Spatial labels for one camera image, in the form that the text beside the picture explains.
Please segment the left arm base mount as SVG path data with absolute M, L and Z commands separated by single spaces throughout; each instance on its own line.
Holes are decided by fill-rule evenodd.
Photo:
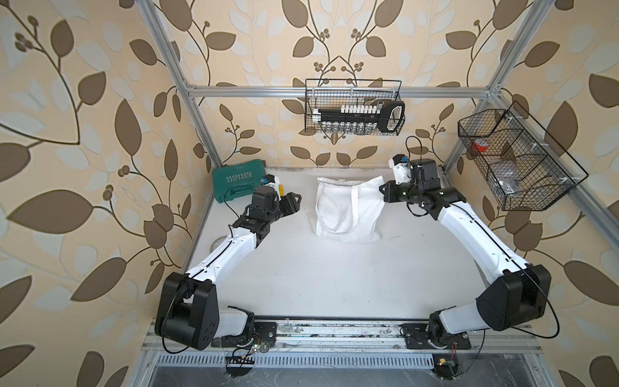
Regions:
M 269 351 L 277 340 L 277 324 L 275 322 L 252 320 L 246 324 L 239 335 L 227 335 L 216 338 L 211 343 L 212 348 L 246 348 L 250 345 L 260 352 Z

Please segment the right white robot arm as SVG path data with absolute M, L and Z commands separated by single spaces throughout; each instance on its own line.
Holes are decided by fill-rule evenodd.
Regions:
M 430 320 L 440 333 L 518 329 L 553 308 L 548 300 L 549 271 L 528 263 L 502 242 L 458 190 L 422 191 L 412 183 L 389 181 L 379 191 L 387 203 L 420 206 L 462 243 L 485 275 L 488 287 L 475 301 L 433 313 Z

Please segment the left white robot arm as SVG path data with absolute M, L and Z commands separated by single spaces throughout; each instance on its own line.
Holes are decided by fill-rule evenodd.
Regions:
M 260 246 L 273 223 L 300 211 L 301 201 L 301 195 L 282 195 L 272 184 L 256 188 L 225 240 L 193 268 L 165 279 L 154 331 L 166 352 L 173 353 L 168 342 L 201 351 L 215 340 L 238 348 L 256 340 L 253 312 L 238 306 L 222 309 L 217 286 Z

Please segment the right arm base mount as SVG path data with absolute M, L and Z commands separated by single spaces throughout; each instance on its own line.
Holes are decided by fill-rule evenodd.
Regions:
M 400 326 L 400 334 L 406 342 L 406 348 L 411 350 L 469 350 L 472 348 L 466 332 L 448 333 L 435 321 L 404 323 Z

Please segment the white printed tote pouch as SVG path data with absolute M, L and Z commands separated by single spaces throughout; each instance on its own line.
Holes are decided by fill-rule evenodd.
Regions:
M 341 243 L 380 241 L 377 222 L 384 208 L 379 188 L 382 176 L 361 181 L 319 177 L 316 194 L 314 233 L 319 238 Z

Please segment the red item in basket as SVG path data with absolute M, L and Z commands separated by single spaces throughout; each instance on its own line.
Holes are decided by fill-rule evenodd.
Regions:
M 473 141 L 472 149 L 480 154 L 485 153 L 489 148 L 489 142 L 484 138 L 477 138 Z

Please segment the aluminium front rail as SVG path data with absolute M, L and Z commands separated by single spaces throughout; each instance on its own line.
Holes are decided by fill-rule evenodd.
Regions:
M 432 352 L 457 354 L 541 354 L 538 339 L 515 330 L 462 334 L 454 344 L 434 347 L 424 320 L 255 318 L 256 342 L 270 351 Z

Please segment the clear plastic bag in basket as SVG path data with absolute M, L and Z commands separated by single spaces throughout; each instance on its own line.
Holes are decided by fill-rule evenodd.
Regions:
M 511 195 L 521 193 L 523 186 L 514 161 L 498 161 L 490 164 L 490 185 L 497 194 Z

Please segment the green plastic tool case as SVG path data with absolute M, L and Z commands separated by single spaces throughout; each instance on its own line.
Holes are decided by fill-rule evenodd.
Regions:
M 265 175 L 264 162 L 261 160 L 217 168 L 212 174 L 214 198 L 218 203 L 223 203 L 251 195 L 257 187 L 263 185 Z

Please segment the black socket bit holder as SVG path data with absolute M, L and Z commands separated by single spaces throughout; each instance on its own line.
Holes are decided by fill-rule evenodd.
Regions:
M 406 122 L 403 101 L 313 109 L 309 122 L 324 132 L 351 135 L 398 135 Z

